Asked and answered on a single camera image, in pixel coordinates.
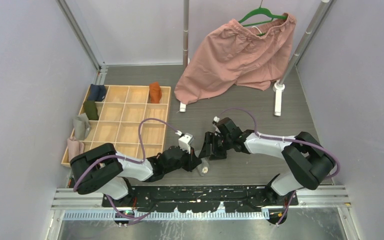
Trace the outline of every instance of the pink shorts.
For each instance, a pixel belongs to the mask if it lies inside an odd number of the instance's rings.
[[[174,94],[191,104],[226,92],[233,84],[266,90],[282,77],[291,55],[296,19],[243,27],[232,19],[208,34],[180,77]]]

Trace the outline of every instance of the wooden organizer box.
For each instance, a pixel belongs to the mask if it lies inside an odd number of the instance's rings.
[[[90,120],[90,133],[84,141],[84,151],[105,143],[113,143],[115,149],[127,156],[142,158],[139,144],[139,123],[147,118],[167,121],[171,87],[162,86],[160,103],[150,103],[149,86],[105,85],[105,100],[96,102],[99,120]],[[84,113],[83,105],[79,114]],[[146,157],[155,156],[163,151],[166,138],[166,125],[150,120],[142,125],[142,141]],[[68,149],[65,149],[61,164],[70,167]]]

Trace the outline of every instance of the robotic arm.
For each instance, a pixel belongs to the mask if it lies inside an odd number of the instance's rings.
[[[267,199],[275,203],[297,189],[315,190],[336,165],[330,156],[313,147],[275,140],[283,138],[279,136],[260,133],[257,135],[254,130],[241,131],[228,117],[222,120],[215,117],[213,124],[215,132],[205,133],[202,151],[198,157],[191,147],[194,137],[188,133],[180,134],[179,146],[171,146],[162,153],[146,159],[125,156],[116,151],[111,143],[76,156],[70,161],[70,165],[74,178],[78,180],[96,160],[116,155],[92,168],[78,185],[78,193],[82,195],[99,192],[128,203],[133,197],[133,190],[127,178],[155,182],[162,179],[165,174],[180,168],[191,172],[202,163],[201,158],[226,159],[227,150],[234,149],[236,152],[265,154],[286,161],[290,171],[276,175],[264,189]],[[307,132],[288,138],[320,146]]]

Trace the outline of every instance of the green hanger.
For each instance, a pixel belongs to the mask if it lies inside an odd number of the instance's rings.
[[[271,21],[273,21],[273,19],[287,19],[288,18],[286,16],[272,14],[272,12],[270,12],[270,10],[268,10],[267,8],[262,8],[261,7],[262,4],[263,4],[263,0],[261,0],[259,8],[250,11],[241,20],[239,20],[238,23],[241,24],[241,23],[245,22],[247,19],[249,19],[250,17],[258,15],[258,14],[266,15],[267,17],[271,18],[271,20],[245,24],[243,26],[249,27],[249,26],[254,26],[254,25],[266,24],[266,23],[270,23]],[[265,33],[257,34],[257,36],[263,36],[264,34]]]

